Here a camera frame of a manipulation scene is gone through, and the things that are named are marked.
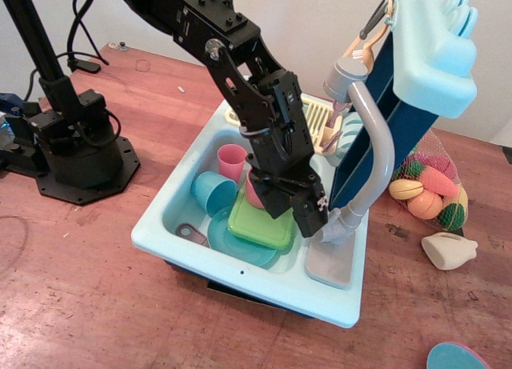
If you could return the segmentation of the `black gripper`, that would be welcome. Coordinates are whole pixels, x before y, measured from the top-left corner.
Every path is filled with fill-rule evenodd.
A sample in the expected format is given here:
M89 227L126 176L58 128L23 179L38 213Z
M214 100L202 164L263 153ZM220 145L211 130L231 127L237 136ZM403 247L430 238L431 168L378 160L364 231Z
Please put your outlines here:
M328 219L322 180L310 165L313 153L294 157L270 143L252 147L250 180L265 211L277 219L292 207L302 236L312 237Z

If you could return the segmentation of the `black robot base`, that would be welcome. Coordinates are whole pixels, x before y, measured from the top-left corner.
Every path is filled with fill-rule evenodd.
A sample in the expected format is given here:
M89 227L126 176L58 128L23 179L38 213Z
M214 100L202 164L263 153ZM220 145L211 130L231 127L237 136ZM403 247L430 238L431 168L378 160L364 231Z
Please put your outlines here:
M71 126L35 102L1 101L1 168L35 180L41 195L86 205L125 190L140 167L130 141L110 123L105 99L78 96L86 120Z

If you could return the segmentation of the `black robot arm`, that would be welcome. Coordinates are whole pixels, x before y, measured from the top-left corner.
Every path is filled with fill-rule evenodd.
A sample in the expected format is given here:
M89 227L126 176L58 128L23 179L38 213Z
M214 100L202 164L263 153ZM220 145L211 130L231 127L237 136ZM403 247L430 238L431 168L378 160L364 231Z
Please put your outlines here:
M232 0L123 0L206 66L250 142L250 181L274 219L288 210L303 237L327 222L327 197L310 165L314 145L297 76L267 50Z

